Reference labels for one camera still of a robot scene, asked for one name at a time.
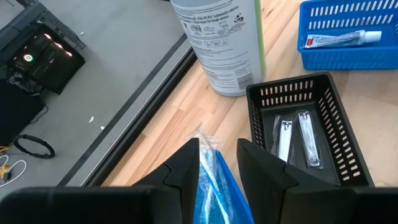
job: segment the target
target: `plastic bottle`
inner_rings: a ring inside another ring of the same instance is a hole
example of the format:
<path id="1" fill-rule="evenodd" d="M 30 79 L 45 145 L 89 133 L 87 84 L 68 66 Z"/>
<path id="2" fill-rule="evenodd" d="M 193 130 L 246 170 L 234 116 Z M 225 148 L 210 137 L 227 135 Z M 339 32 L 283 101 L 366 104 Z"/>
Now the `plastic bottle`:
<path id="1" fill-rule="evenodd" d="M 259 0 L 170 0 L 213 89 L 242 96 L 265 78 Z"/>

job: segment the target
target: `gray floor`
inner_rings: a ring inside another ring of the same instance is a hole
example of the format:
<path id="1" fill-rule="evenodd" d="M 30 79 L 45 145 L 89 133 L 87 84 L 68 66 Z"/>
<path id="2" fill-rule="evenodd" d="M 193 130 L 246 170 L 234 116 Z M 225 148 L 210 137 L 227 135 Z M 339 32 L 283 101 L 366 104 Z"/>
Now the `gray floor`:
<path id="1" fill-rule="evenodd" d="M 159 0 L 41 0 L 62 22 L 77 34 L 87 47 L 80 50 L 86 64 L 72 78 L 61 95 L 45 93 L 49 112 L 23 133 L 37 136 L 56 150 L 53 159 L 36 159 L 10 150 L 10 163 L 27 161 L 27 171 L 9 186 L 0 189 L 0 198 L 8 192 L 33 186 L 57 185 L 90 144 L 103 131 L 127 99 L 148 76 L 183 30 L 169 2 Z M 21 10 L 0 0 L 0 28 Z M 177 53 L 189 48 L 184 42 Z M 96 152 L 68 185 L 79 185 L 124 131 L 148 97 L 159 86 L 173 62 L 158 74 L 143 95 L 101 142 Z M 31 151 L 40 146 L 22 142 Z"/>

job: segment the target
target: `toothpaste tube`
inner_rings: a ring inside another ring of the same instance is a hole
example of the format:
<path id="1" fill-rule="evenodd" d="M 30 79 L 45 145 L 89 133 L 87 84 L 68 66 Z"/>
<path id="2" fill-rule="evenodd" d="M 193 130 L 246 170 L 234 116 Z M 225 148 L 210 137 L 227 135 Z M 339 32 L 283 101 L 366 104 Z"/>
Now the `toothpaste tube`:
<path id="1" fill-rule="evenodd" d="M 304 48 L 318 47 L 354 47 L 365 43 L 377 42 L 381 39 L 381 31 L 358 30 L 340 36 L 310 34 Z"/>

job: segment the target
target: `blue plastic bag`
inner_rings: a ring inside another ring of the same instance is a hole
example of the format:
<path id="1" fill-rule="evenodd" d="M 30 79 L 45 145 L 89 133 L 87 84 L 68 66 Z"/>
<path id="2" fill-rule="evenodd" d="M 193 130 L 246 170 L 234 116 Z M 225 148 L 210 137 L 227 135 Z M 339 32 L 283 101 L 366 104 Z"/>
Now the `blue plastic bag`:
<path id="1" fill-rule="evenodd" d="M 219 139 L 206 136 L 202 128 L 190 138 L 200 140 L 200 170 L 194 224 L 254 223 L 231 171 L 221 153 L 214 148 Z"/>

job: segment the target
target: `bottle cap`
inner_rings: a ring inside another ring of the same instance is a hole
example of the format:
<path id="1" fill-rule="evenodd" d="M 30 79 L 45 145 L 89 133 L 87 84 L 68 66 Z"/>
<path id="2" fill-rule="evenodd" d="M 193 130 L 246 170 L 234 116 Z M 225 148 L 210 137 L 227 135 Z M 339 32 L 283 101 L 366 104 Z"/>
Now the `bottle cap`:
<path id="1" fill-rule="evenodd" d="M 368 31 L 365 33 L 365 43 L 377 42 L 381 39 L 381 31 Z"/>

